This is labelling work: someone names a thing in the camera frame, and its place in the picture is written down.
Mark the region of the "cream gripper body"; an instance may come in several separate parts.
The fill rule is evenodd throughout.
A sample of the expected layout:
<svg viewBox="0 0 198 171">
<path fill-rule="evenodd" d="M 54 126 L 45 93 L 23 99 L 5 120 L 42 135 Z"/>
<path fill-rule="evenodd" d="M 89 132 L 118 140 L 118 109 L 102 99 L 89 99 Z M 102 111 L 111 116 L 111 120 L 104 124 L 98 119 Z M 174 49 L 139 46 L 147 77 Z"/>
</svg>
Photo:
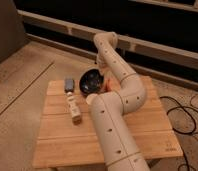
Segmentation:
<svg viewBox="0 0 198 171">
<path fill-rule="evenodd" d="M 96 62 L 97 62 L 98 70 L 99 70 L 100 74 L 104 77 L 109 77 L 110 69 L 109 69 L 104 57 L 101 56 L 100 54 L 97 54 Z"/>
</svg>

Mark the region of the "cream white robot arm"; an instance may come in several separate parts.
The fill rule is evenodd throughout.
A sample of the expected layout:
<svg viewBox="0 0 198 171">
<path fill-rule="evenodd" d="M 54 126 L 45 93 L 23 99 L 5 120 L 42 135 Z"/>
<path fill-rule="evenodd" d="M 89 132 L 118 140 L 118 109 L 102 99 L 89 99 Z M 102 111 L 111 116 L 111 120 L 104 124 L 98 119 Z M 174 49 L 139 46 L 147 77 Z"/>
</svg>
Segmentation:
<svg viewBox="0 0 198 171">
<path fill-rule="evenodd" d="M 94 97 L 90 104 L 91 118 L 108 171 L 150 171 L 123 119 L 124 114 L 142 107 L 146 89 L 136 71 L 115 51 L 117 40 L 115 32 L 94 36 L 99 67 L 108 67 L 121 89 Z"/>
</svg>

